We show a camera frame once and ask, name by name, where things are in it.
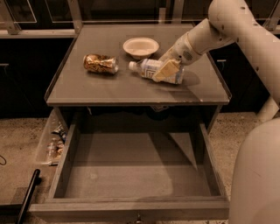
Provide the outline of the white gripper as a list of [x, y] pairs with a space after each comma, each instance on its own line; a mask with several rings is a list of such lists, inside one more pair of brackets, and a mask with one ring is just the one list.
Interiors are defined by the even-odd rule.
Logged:
[[180, 63], [189, 66], [199, 60], [200, 54], [193, 50], [188, 39], [188, 33], [182, 35], [174, 45], [158, 60], [163, 61], [163, 65], [153, 74], [155, 82], [175, 82], [176, 73], [179, 72]]

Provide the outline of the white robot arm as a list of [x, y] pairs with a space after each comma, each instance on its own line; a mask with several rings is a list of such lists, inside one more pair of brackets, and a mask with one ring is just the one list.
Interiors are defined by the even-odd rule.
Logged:
[[259, 109], [262, 123], [241, 144], [234, 164], [228, 224], [280, 224], [280, 40], [259, 25], [244, 0], [212, 0], [208, 18], [160, 58], [154, 81], [204, 53], [236, 43], [247, 61], [222, 73], [234, 92], [229, 109]]

